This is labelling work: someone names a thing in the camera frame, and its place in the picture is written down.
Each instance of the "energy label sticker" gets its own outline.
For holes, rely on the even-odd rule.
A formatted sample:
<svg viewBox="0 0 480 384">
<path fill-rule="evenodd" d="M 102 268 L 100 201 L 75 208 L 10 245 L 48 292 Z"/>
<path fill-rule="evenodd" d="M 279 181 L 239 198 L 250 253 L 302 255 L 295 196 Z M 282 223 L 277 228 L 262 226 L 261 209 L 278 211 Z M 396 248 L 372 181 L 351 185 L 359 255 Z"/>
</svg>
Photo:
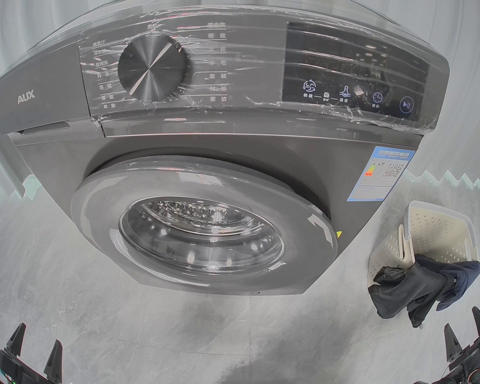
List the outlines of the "energy label sticker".
<svg viewBox="0 0 480 384">
<path fill-rule="evenodd" d="M 375 147 L 347 201 L 383 201 L 414 154 L 407 149 Z"/>
</svg>

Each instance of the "program selector knob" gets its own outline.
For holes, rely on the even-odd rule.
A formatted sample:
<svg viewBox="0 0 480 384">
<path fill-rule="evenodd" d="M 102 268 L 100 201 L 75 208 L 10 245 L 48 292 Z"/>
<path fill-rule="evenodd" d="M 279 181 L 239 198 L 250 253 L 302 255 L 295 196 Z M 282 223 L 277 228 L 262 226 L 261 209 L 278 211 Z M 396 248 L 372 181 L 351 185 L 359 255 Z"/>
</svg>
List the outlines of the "program selector knob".
<svg viewBox="0 0 480 384">
<path fill-rule="evenodd" d="M 123 88 L 142 101 L 170 96 L 187 73 L 187 55 L 169 36 L 141 36 L 122 52 L 118 75 Z"/>
</svg>

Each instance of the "laundry basket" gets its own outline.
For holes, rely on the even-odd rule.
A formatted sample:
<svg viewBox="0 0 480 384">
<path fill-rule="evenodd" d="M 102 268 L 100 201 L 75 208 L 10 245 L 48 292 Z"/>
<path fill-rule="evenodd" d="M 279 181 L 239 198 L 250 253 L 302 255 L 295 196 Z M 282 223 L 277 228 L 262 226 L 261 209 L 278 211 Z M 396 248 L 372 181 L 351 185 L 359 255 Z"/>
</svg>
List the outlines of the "laundry basket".
<svg viewBox="0 0 480 384">
<path fill-rule="evenodd" d="M 375 248 L 368 265 L 368 286 L 383 266 L 409 268 L 414 254 L 443 263 L 478 260 L 473 225 L 468 216 L 422 201 L 405 209 L 404 222 Z"/>
</svg>

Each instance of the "black clothing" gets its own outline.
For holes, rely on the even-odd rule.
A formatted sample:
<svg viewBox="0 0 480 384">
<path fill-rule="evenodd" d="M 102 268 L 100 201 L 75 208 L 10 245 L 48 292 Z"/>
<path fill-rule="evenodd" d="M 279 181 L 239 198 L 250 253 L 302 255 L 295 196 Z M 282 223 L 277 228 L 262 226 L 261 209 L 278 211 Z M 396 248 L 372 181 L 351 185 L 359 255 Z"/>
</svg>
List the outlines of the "black clothing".
<svg viewBox="0 0 480 384">
<path fill-rule="evenodd" d="M 415 263 L 409 269 L 383 267 L 373 279 L 380 285 L 368 287 L 370 297 L 377 308 L 378 315 L 390 319 L 411 304 L 409 317 L 414 327 L 418 327 L 425 319 L 440 293 L 448 283 L 451 289 L 453 279 L 429 271 Z"/>
<path fill-rule="evenodd" d="M 443 276 L 451 276 L 456 281 L 452 288 L 439 297 L 438 300 L 440 302 L 437 305 L 437 311 L 448 308 L 455 301 L 459 300 L 480 274 L 480 263 L 478 261 L 463 261 L 449 264 L 435 261 L 423 255 L 415 255 L 415 260 L 429 271 Z"/>
</svg>

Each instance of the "aux logo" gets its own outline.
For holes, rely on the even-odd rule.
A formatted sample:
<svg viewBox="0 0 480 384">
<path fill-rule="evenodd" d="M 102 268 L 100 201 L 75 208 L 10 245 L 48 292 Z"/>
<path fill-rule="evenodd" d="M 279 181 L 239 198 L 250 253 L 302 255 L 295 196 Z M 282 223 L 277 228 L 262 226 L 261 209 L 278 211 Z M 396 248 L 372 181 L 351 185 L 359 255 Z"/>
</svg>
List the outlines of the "aux logo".
<svg viewBox="0 0 480 384">
<path fill-rule="evenodd" d="M 18 104 L 23 103 L 24 101 L 28 101 L 30 99 L 34 99 L 35 96 L 33 94 L 33 90 L 28 91 L 26 94 L 18 96 Z"/>
</svg>

